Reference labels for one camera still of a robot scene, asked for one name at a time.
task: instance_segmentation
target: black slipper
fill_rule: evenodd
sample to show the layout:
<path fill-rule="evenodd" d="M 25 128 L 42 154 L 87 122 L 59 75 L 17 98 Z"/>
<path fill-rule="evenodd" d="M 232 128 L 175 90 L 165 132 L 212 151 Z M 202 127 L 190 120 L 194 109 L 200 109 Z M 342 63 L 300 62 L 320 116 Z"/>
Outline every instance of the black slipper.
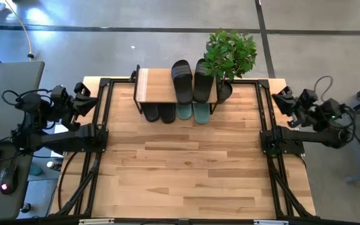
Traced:
<path fill-rule="evenodd" d="M 172 67 L 172 79 L 176 91 L 177 102 L 182 105 L 193 101 L 193 75 L 187 61 L 180 60 Z"/>
<path fill-rule="evenodd" d="M 173 123 L 176 119 L 176 104 L 174 103 L 159 103 L 157 110 L 164 123 Z"/>
<path fill-rule="evenodd" d="M 207 103 L 211 95 L 213 77 L 205 75 L 206 68 L 202 65 L 205 59 L 197 62 L 194 75 L 194 101 L 197 103 Z"/>
<path fill-rule="evenodd" d="M 159 119 L 158 108 L 155 103 L 140 103 L 140 105 L 148 122 L 155 122 Z"/>

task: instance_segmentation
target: white cord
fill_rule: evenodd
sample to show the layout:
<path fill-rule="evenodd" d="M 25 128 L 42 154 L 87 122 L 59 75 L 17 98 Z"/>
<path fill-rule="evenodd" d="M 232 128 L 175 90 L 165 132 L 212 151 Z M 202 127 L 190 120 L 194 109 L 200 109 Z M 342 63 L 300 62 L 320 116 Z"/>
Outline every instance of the white cord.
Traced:
<path fill-rule="evenodd" d="M 26 37 L 27 37 L 27 41 L 29 42 L 29 54 L 32 54 L 33 50 L 31 47 L 31 41 L 30 41 L 30 37 L 28 34 L 28 31 L 26 30 L 26 28 L 24 27 L 22 21 L 19 19 L 19 16 L 16 14 L 16 12 L 13 10 L 12 6 L 8 3 L 7 0 L 5 0 L 5 3 L 11 8 L 11 11 L 15 14 L 16 19 L 19 21 L 19 23 L 22 25 L 22 28 L 24 30 L 24 32 L 26 33 Z"/>

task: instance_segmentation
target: wooden tabletop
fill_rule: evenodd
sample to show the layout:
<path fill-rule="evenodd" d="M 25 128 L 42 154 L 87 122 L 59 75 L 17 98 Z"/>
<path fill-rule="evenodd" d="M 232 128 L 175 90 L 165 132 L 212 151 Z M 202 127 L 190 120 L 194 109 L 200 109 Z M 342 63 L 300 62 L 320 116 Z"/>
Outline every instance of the wooden tabletop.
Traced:
<path fill-rule="evenodd" d="M 93 96 L 99 78 L 84 78 Z M 269 79 L 269 83 L 272 93 L 286 85 L 284 79 Z M 113 89 L 108 147 L 102 155 L 92 217 L 275 218 L 252 85 L 233 85 L 232 96 L 217 106 L 205 125 L 196 124 L 194 118 L 176 118 L 172 124 L 147 122 L 138 113 L 133 91 L 134 84 L 115 84 Z M 277 123 L 286 126 L 287 117 L 274 107 Z M 92 117 L 90 112 L 79 121 L 90 123 Z M 83 159 L 84 154 L 79 153 L 68 166 L 62 182 L 62 203 L 79 185 Z M 293 155 L 284 155 L 284 163 L 291 190 L 315 214 L 304 164 Z M 286 212 L 282 192 L 280 195 Z M 56 196 L 52 213 L 58 210 Z"/>
<path fill-rule="evenodd" d="M 218 98 L 215 80 L 213 84 L 208 103 L 215 103 Z M 171 70 L 141 68 L 138 73 L 136 100 L 139 103 L 176 103 Z"/>

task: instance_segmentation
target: wooden shelf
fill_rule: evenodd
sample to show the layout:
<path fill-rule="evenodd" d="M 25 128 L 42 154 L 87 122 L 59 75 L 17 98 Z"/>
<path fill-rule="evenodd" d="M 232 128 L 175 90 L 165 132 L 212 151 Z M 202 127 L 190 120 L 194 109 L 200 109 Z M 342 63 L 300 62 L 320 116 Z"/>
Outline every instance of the wooden shelf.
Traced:
<path fill-rule="evenodd" d="M 207 103 L 215 103 L 216 85 L 212 85 L 211 95 Z M 171 69 L 141 68 L 137 79 L 136 101 L 139 103 L 176 103 Z"/>

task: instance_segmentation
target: gray floor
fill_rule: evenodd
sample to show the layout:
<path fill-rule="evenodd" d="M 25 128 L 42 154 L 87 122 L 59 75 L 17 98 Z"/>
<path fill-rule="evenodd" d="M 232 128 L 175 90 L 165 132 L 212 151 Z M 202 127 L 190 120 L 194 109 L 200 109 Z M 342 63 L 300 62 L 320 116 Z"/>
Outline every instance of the gray floor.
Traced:
<path fill-rule="evenodd" d="M 39 0 L 15 1 L 25 24 L 85 28 L 78 32 L 31 31 L 34 54 L 46 62 L 41 87 L 57 84 L 73 89 L 84 76 L 128 76 L 136 64 L 170 68 L 178 59 L 195 64 L 202 57 L 208 33 L 87 32 L 98 28 L 238 28 L 259 29 L 254 0 Z M 267 29 L 360 30 L 360 0 L 261 0 Z M 17 25 L 9 10 L 0 25 Z M 297 94 L 313 88 L 321 76 L 334 77 L 326 94 L 340 102 L 360 90 L 360 36 L 268 35 L 277 78 L 285 78 Z M 247 77 L 267 78 L 260 34 L 257 67 Z M 27 61 L 22 31 L 0 30 L 0 60 Z M 318 93 L 328 85 L 323 80 Z M 360 137 L 360 117 L 357 120 Z M 305 144 L 307 173 L 317 215 L 360 222 L 360 182 L 344 177 L 358 173 L 352 146 L 331 149 Z"/>

